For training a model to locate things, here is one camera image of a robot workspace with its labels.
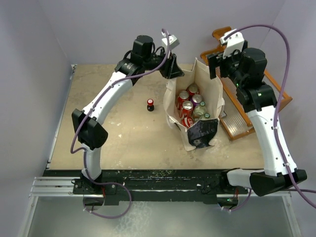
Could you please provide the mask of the cream canvas tote bag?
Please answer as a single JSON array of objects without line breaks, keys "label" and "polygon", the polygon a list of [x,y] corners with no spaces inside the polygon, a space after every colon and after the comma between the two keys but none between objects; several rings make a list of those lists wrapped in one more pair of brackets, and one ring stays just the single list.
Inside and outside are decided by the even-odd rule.
[{"label": "cream canvas tote bag", "polygon": [[[211,146],[212,139],[217,133],[219,116],[223,111],[225,101],[223,99],[223,85],[218,77],[211,79],[207,65],[195,60],[192,69],[183,70],[185,75],[171,79],[166,84],[166,92],[163,97],[163,108],[166,121],[170,128],[177,128],[186,151]],[[210,118],[199,120],[193,126],[187,128],[182,124],[180,112],[176,108],[176,99],[180,91],[187,89],[191,84],[196,84]]]}]

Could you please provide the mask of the red cola can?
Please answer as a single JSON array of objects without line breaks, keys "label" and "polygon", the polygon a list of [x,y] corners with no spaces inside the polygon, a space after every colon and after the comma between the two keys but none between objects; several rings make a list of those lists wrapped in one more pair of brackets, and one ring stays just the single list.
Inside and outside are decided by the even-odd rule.
[{"label": "red cola can", "polygon": [[186,90],[180,91],[178,94],[177,100],[176,100],[177,109],[181,110],[183,102],[188,101],[189,98],[190,98],[190,95],[189,95],[188,91],[186,91]]}]

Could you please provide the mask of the purple soda can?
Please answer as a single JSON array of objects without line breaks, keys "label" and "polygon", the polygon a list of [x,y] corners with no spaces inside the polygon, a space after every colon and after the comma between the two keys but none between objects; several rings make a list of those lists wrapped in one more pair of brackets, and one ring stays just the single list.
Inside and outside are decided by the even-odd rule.
[{"label": "purple soda can", "polygon": [[198,104],[200,104],[201,102],[203,101],[203,98],[201,95],[199,94],[194,94],[192,97],[191,97],[191,102],[193,104],[193,106],[197,106]]}]

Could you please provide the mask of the clear green-capped glass bottle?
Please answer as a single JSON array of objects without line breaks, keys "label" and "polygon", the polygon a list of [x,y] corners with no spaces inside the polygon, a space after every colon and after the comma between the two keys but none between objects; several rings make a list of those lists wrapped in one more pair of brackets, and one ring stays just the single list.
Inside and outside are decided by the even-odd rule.
[{"label": "clear green-capped glass bottle", "polygon": [[198,119],[203,116],[207,112],[207,108],[205,106],[205,102],[201,101],[195,108],[192,114],[194,119]]}]

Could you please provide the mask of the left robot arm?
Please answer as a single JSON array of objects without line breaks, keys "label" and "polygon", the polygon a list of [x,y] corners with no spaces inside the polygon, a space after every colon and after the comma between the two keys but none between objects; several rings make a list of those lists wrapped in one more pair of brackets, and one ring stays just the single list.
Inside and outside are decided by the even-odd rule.
[{"label": "left robot arm", "polygon": [[131,89],[138,79],[159,71],[165,79],[184,76],[179,68],[177,57],[172,50],[179,45],[179,40],[168,33],[163,33],[161,46],[156,48],[153,38],[139,35],[131,50],[118,62],[109,81],[98,95],[82,110],[72,112],[75,130],[74,141],[81,143],[83,150],[82,174],[86,179],[84,188],[91,194],[101,190],[101,148],[108,138],[103,123],[119,98]]}]

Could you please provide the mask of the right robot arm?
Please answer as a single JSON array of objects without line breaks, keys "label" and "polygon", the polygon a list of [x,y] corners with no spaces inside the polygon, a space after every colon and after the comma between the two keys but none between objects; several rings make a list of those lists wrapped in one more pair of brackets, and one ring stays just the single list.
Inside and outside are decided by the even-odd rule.
[{"label": "right robot arm", "polygon": [[256,48],[243,51],[235,49],[228,57],[221,53],[207,55],[210,78],[216,69],[224,78],[236,86],[237,99],[249,117],[264,158],[263,170],[227,171],[220,180],[220,189],[231,193],[242,186],[262,197],[286,190],[307,179],[307,173],[298,169],[287,148],[278,120],[277,99],[274,90],[263,82],[267,59],[265,53]]}]

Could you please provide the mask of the small dark red-capped bottle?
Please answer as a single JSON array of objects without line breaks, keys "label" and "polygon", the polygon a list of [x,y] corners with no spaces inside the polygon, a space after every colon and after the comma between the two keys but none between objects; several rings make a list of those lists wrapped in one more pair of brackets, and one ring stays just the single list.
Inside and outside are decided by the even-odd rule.
[{"label": "small dark red-capped bottle", "polygon": [[155,109],[155,106],[154,106],[154,101],[153,101],[153,99],[148,99],[148,100],[147,100],[147,110],[148,110],[149,112],[152,112],[154,109]]}]

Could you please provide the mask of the orange wooden rack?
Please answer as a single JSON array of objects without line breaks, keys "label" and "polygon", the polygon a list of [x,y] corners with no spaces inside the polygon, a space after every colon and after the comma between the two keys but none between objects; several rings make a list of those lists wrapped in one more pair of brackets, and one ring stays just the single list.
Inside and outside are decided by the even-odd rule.
[{"label": "orange wooden rack", "polygon": [[[220,44],[224,33],[233,30],[223,27],[213,31],[212,36],[218,41],[215,49],[202,52],[201,59],[208,65],[206,56],[211,53],[224,52],[226,46]],[[237,71],[232,78],[220,77],[220,67],[216,68],[216,76],[223,84],[223,89],[237,110],[237,115],[228,121],[220,117],[225,131],[231,141],[254,133],[255,129],[247,113],[261,111],[266,106],[278,106],[281,111],[292,101],[292,97],[284,92],[284,86],[279,85],[266,70],[267,59],[263,51],[248,47],[245,40]]]}]

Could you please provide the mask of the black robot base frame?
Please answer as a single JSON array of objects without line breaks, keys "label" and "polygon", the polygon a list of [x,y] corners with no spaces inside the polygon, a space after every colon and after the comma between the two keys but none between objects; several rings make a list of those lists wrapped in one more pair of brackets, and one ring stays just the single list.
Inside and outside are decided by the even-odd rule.
[{"label": "black robot base frame", "polygon": [[75,195],[104,198],[105,205],[120,201],[202,202],[217,204],[224,198],[236,204],[236,195],[248,190],[229,185],[222,169],[103,170],[97,186],[79,170],[46,170],[44,177],[68,178]]}]

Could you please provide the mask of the aluminium rail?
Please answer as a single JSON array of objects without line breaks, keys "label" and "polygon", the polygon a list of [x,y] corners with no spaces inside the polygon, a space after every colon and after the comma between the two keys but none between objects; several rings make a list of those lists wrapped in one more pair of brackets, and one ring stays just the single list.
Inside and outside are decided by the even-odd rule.
[{"label": "aluminium rail", "polygon": [[73,193],[77,177],[35,177],[29,197],[83,197]]}]

